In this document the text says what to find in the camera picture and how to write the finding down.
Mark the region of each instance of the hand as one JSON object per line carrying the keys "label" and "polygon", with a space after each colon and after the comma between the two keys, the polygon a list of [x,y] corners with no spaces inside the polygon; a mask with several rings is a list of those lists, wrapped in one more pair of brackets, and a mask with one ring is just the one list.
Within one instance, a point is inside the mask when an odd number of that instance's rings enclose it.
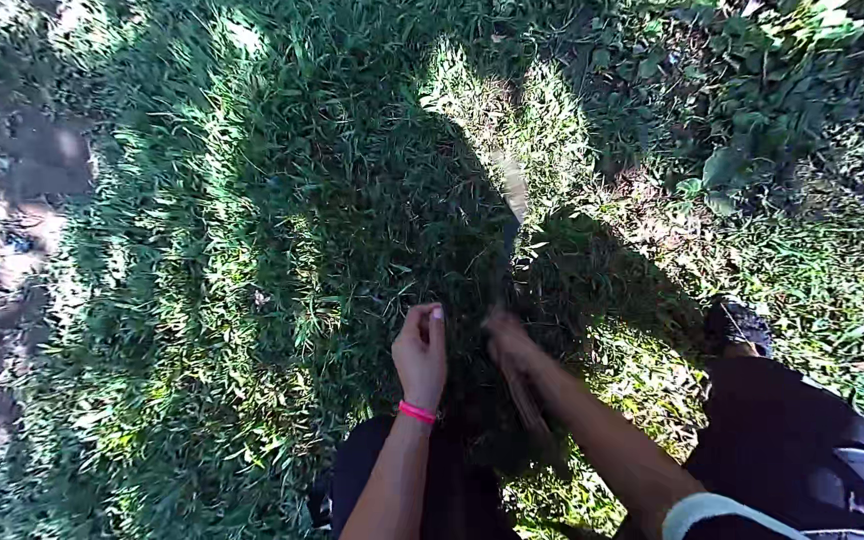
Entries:
{"label": "hand", "polygon": [[529,337],[517,315],[500,307],[493,308],[482,326],[491,334],[488,355],[495,363],[508,362],[516,371],[537,369],[547,358],[535,341]]}
{"label": "hand", "polygon": [[413,305],[391,344],[405,401],[436,411],[446,385],[446,315],[441,303]]}

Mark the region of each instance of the green grass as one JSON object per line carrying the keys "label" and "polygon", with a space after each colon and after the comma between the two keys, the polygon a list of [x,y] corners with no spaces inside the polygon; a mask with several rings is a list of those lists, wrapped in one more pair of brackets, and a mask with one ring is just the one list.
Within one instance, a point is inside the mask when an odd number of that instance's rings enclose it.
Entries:
{"label": "green grass", "polygon": [[20,8],[0,90],[91,118],[97,173],[38,277],[48,346],[6,374],[0,537],[309,534],[306,487],[391,410],[388,346],[428,301],[450,317],[445,406],[475,417],[470,455],[507,475],[523,534],[612,531],[577,448],[570,484],[496,451],[522,442],[478,330],[509,218],[497,150],[529,182],[535,338],[674,457],[704,422],[719,292],[864,410],[864,2],[833,8]]}

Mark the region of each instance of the person's left hand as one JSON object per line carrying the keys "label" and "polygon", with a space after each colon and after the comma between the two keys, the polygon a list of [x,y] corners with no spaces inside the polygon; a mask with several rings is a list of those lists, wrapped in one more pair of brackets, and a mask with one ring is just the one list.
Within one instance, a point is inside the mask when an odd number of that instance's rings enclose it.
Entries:
{"label": "person's left hand", "polygon": [[435,411],[446,385],[446,314],[442,304],[413,305],[391,344],[405,401]]}

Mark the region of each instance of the shoe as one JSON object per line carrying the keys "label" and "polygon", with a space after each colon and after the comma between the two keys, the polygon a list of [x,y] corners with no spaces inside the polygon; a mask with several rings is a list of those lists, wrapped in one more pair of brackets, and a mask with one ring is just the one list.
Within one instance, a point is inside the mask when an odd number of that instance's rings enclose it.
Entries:
{"label": "shoe", "polygon": [[749,343],[760,357],[772,358],[772,331],[758,313],[733,296],[718,296],[705,314],[705,343],[721,356],[730,343]]}

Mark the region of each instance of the wristband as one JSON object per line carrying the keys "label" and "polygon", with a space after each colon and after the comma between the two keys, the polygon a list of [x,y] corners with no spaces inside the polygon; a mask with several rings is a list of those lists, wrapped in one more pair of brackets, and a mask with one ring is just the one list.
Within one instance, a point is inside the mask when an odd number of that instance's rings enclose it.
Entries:
{"label": "wristband", "polygon": [[398,412],[426,424],[435,424],[436,414],[434,410],[415,406],[405,399],[398,402]]}

